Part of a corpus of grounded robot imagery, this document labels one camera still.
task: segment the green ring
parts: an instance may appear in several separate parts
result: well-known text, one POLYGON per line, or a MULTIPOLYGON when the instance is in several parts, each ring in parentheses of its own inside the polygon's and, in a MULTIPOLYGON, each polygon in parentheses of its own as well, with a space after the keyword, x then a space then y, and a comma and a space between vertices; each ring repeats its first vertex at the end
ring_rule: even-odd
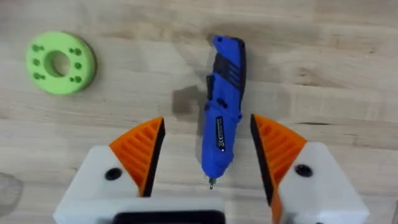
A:
POLYGON ((91 82, 96 70, 95 58, 89 46, 65 32, 46 32, 36 37, 27 50, 26 66, 36 85, 56 95, 67 95, 83 89, 91 82), (70 61, 66 75, 60 75, 53 68, 55 52, 64 53, 70 61))

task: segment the wood grain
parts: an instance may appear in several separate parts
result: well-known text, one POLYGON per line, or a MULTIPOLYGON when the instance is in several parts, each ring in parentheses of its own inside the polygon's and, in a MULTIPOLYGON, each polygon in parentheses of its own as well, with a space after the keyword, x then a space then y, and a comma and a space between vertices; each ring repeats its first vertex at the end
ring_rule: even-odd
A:
POLYGON ((15 208, 0 205, 0 223, 54 223, 89 148, 156 116, 167 135, 154 197, 222 197, 229 223, 271 223, 248 128, 258 113, 325 142, 369 207, 368 223, 390 224, 397 8, 387 0, 0 1, 0 181, 22 184, 15 208), (95 51, 98 73, 84 91, 48 95, 27 76, 28 43, 47 30, 79 35, 95 51), (248 82, 235 160, 209 191, 197 157, 213 34, 245 40, 248 82))

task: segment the wooden table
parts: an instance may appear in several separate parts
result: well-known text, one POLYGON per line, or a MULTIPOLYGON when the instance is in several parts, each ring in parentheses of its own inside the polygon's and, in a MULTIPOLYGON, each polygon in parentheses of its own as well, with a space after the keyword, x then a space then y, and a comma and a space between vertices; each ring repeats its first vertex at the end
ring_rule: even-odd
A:
POLYGON ((368 223, 390 224, 397 21, 397 1, 0 1, 0 223, 54 223, 90 147, 156 116, 167 135, 153 197, 222 197, 229 223, 271 223, 249 132, 258 113, 327 144, 369 207, 368 223), (84 91, 53 96, 28 77, 25 50, 47 30, 92 46, 98 73, 84 91), (248 50, 235 160, 213 191, 197 159, 211 34, 240 37, 248 50))

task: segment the white 3d-printed part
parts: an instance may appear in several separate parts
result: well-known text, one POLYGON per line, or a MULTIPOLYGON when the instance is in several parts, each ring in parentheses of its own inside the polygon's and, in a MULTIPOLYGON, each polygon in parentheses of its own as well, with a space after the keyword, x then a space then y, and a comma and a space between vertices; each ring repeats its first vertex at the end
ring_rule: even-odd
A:
POLYGON ((135 182, 109 146, 91 148, 53 217, 57 224, 112 224, 122 212, 190 210, 224 211, 219 198, 139 197, 135 182), (122 175, 106 180, 105 173, 119 168, 122 175))
POLYGON ((328 148, 308 142, 279 184, 280 223, 363 224, 369 210, 328 148), (311 168, 312 176, 298 175, 298 165, 311 168))

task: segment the black screw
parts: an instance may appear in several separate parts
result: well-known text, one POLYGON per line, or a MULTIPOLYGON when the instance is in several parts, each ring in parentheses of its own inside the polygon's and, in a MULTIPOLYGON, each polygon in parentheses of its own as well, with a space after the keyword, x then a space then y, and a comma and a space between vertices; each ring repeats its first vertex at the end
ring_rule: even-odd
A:
POLYGON ((112 168, 105 173, 105 179, 112 181, 122 176, 122 170, 120 168, 112 168))
POLYGON ((294 167, 296 173, 302 177, 311 177, 313 175, 311 167, 305 164, 299 164, 294 167))

